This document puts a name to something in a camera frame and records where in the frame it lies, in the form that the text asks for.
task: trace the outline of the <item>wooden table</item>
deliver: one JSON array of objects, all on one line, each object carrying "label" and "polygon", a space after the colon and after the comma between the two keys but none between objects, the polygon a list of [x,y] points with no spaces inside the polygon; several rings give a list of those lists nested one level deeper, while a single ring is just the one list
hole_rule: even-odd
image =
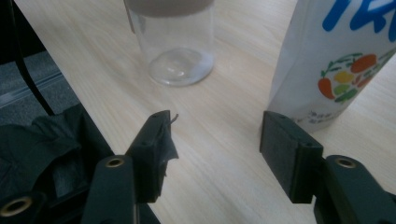
[{"label": "wooden table", "polygon": [[[162,223],[316,223],[291,204],[259,153],[277,57],[296,0],[217,0],[216,65],[204,81],[169,88],[150,80],[122,0],[16,0],[117,154],[149,115],[179,114]],[[396,58],[341,117],[313,136],[325,155],[361,161],[396,192]]]}]

